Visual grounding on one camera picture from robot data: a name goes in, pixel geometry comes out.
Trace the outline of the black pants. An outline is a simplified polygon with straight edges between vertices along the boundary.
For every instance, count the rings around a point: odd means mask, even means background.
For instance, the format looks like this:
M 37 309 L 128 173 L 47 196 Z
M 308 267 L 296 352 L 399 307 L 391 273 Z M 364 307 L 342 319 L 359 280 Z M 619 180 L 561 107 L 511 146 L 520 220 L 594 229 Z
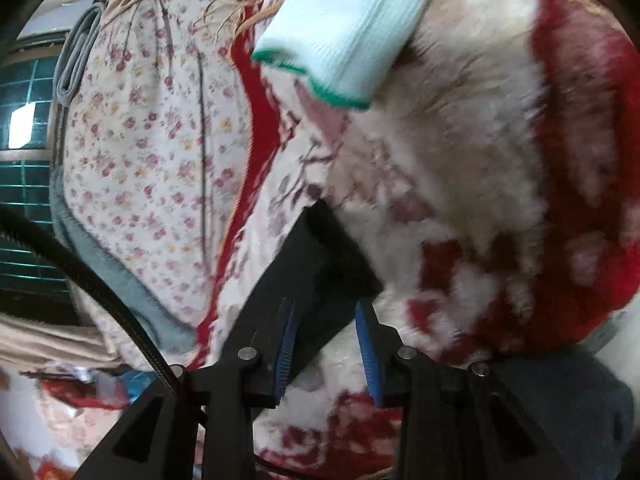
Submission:
M 382 283 L 330 206 L 303 209 L 281 249 L 248 296 L 222 347 L 258 352 L 248 395 L 273 408 L 285 388 L 355 316 L 356 303 L 373 299 Z

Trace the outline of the grey-blue fuzzy cardigan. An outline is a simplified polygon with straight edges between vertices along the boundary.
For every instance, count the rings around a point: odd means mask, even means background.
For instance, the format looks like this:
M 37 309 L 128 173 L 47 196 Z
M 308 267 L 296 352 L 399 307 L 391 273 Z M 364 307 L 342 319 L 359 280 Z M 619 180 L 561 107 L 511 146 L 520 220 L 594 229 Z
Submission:
M 56 238 L 87 263 L 131 310 L 157 348 L 186 353 L 195 347 L 195 330 L 165 309 L 157 298 L 74 217 L 64 197 L 63 169 L 50 174 L 50 207 Z

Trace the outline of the beige curtain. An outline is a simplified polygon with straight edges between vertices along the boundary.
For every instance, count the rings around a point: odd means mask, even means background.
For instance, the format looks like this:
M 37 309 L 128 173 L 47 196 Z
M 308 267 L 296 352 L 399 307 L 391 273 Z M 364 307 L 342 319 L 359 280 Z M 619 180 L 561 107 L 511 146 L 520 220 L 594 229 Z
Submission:
M 114 344 L 92 326 L 52 325 L 2 314 L 1 363 L 21 372 L 53 365 L 109 370 L 122 365 Z

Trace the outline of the window with green grille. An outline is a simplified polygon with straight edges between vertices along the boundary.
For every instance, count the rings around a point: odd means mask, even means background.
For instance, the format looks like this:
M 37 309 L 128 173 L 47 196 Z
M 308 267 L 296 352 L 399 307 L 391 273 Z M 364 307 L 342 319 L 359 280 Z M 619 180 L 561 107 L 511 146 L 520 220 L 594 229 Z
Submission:
M 1 203 L 51 234 L 48 133 L 53 73 L 62 38 L 22 44 L 1 64 Z M 66 279 L 30 250 L 1 240 L 1 291 L 8 296 L 70 303 Z

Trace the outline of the red white floral fleece blanket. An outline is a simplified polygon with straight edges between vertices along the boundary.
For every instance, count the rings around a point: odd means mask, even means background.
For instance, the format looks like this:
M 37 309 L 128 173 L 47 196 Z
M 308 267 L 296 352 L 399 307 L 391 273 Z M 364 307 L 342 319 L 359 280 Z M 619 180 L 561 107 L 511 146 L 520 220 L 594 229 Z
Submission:
M 588 336 L 639 287 L 639 53 L 599 0 L 431 0 L 372 106 L 342 112 L 250 50 L 250 147 L 222 241 L 209 359 L 302 209 L 325 200 L 432 359 Z

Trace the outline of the floral print quilt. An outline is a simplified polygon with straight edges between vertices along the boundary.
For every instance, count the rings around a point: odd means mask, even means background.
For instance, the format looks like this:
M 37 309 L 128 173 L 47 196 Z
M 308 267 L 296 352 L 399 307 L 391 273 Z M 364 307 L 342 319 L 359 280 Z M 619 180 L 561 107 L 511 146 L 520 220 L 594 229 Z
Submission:
M 99 32 L 65 128 L 65 203 L 149 295 L 170 362 L 198 354 L 245 171 L 248 103 L 231 0 L 141 0 Z

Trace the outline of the folded grey towel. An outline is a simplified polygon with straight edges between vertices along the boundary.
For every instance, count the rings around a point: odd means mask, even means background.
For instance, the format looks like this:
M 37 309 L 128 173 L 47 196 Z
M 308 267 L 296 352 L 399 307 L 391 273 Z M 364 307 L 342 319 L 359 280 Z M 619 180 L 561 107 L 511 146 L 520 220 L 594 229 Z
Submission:
M 77 93 L 89 54 L 99 35 L 105 4 L 95 1 L 67 34 L 53 74 L 53 96 L 62 107 L 69 107 Z

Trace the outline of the white glove green cuff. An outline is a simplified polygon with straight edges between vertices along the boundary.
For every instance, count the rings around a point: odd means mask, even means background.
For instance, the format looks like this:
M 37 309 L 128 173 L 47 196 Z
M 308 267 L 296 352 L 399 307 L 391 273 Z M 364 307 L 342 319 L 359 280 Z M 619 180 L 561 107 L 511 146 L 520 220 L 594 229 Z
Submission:
M 332 106 L 365 110 L 428 0 L 283 0 L 252 58 L 303 75 Z

